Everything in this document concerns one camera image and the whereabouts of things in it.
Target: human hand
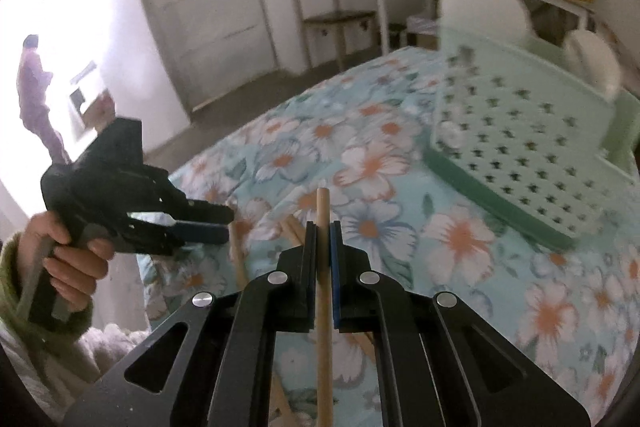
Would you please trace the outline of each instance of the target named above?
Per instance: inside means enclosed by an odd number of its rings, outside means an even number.
[[[64,245],[68,245],[71,237],[60,218],[53,212],[36,214],[31,217],[18,243],[16,268],[21,287],[27,280],[42,240],[47,236],[59,243],[54,248],[53,257],[42,263],[51,276],[50,283],[68,302],[70,311],[82,311],[89,305],[97,281],[107,275],[108,261],[114,255],[113,245],[106,239],[93,239],[86,249],[66,247]]]

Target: floor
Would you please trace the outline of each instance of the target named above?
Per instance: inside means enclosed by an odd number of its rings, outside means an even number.
[[[379,55],[379,49],[370,48],[349,55],[345,64],[347,68],[353,68]],[[338,66],[332,61],[300,76],[277,71],[257,78],[195,113],[187,130],[147,153],[145,162],[173,172],[245,123],[338,73]]]

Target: wooden dowel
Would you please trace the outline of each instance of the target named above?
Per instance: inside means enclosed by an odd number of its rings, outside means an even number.
[[[246,272],[244,266],[244,252],[242,251],[242,244],[240,243],[240,236],[238,234],[238,227],[236,222],[229,223],[229,252],[231,261],[236,269],[236,283],[239,290],[244,290],[245,286],[249,284],[249,275]],[[287,395],[284,393],[282,382],[280,377],[275,372],[271,371],[271,393],[270,400],[276,404],[276,407],[280,410],[282,419],[284,420],[285,427],[300,427],[298,420],[291,410]]]
[[[364,354],[367,355],[369,357],[369,360],[371,360],[371,362],[375,364],[376,348],[373,347],[373,343],[371,342],[371,339],[367,336],[367,334],[366,333],[348,333],[348,334],[351,334],[353,336],[355,341],[360,345],[360,347],[364,351]]]
[[[239,290],[244,290],[244,287],[249,284],[249,276],[247,275],[246,268],[244,266],[244,252],[242,251],[242,244],[240,243],[240,236],[238,233],[238,227],[235,221],[229,223],[229,252],[231,262],[236,269],[236,283]]]
[[[285,235],[287,239],[289,239],[289,242],[294,247],[300,247],[303,244],[304,238],[302,239],[302,241],[300,240],[300,238],[298,237],[298,234],[296,234],[295,230],[292,228],[291,223],[289,222],[289,219],[281,220],[280,226],[282,227],[282,233]]]
[[[318,350],[318,419],[316,427],[332,427],[334,395],[332,390],[332,296],[329,274],[329,190],[318,188],[318,283],[316,284],[316,349]]]
[[[305,237],[306,237],[306,228],[302,225],[302,223],[299,222],[299,220],[297,220],[291,214],[289,214],[289,216],[286,217],[286,221],[289,223],[289,226],[291,227],[291,230],[293,230],[293,233],[295,233],[296,236],[298,236],[298,239],[300,240],[300,244],[304,245]]]

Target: plastic dish drying rack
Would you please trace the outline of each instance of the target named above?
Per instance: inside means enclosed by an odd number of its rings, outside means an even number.
[[[430,168],[459,192],[552,249],[593,230],[634,182],[640,102],[614,103],[563,69],[560,48],[524,47],[443,27]]]

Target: bed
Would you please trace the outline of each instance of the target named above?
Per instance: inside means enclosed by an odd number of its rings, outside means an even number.
[[[443,64],[404,48],[275,107],[172,175],[188,197],[227,203],[238,216],[251,277],[290,245],[279,220],[315,219],[315,191],[331,193],[344,241],[372,267],[424,295],[460,296],[588,410],[606,411],[640,330],[640,192],[606,211],[574,251],[539,247],[429,171]],[[138,256],[146,313],[157,326],[194,293],[237,290],[228,245],[189,245],[177,257]],[[316,417],[313,333],[279,334],[274,368],[301,425]],[[376,370],[334,333],[335,426],[379,426]],[[279,425],[274,417],[271,425]]]

